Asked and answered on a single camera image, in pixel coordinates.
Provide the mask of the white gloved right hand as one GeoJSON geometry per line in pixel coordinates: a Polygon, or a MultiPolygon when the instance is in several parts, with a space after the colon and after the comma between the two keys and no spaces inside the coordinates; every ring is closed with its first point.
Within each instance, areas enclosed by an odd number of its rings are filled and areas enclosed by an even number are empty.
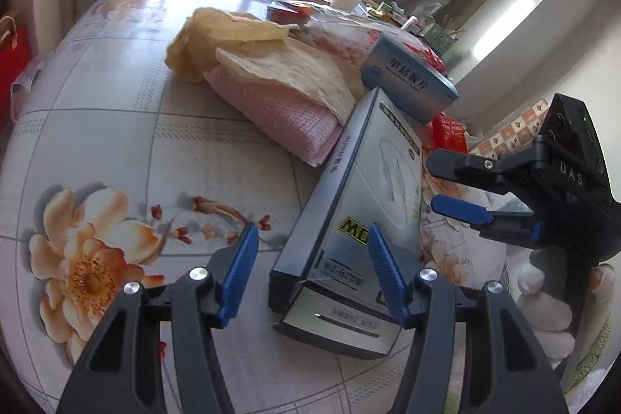
{"type": "Polygon", "coordinates": [[[608,340],[611,309],[618,284],[618,276],[610,264],[601,264],[588,275],[585,305],[582,315],[586,328],[572,332],[574,312],[565,301],[544,290],[546,271],[534,263],[534,252],[525,255],[521,266],[513,274],[513,299],[521,309],[553,368],[576,352],[578,359],[593,358],[596,345],[608,340]]]}

